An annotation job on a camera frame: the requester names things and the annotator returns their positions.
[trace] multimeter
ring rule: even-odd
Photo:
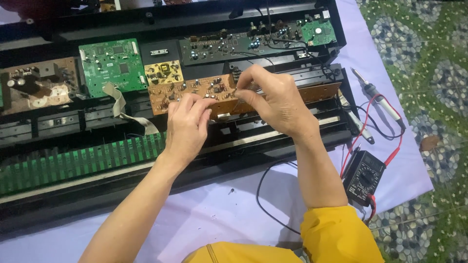
[[[343,186],[348,198],[368,207],[368,196],[374,194],[385,168],[386,165],[368,151],[355,149],[343,171]]]

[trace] metal bracket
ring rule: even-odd
[[[150,51],[151,56],[157,56],[157,55],[162,55],[162,54],[168,54],[169,51],[167,49],[160,49],[160,50],[153,50]]]

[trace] pebble pattern tile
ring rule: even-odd
[[[468,263],[468,1],[356,0],[434,190],[369,224],[385,262]]]

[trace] capacitor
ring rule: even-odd
[[[11,88],[11,87],[13,87],[15,85],[15,83],[16,83],[15,80],[9,80],[7,82],[7,86]]]
[[[18,85],[23,86],[26,83],[24,79],[18,79]]]

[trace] right hand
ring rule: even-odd
[[[262,88],[265,98],[245,89],[252,81]],[[242,72],[234,95],[250,104],[278,132],[293,139],[320,137],[319,122],[305,106],[291,75],[273,74],[252,65]]]

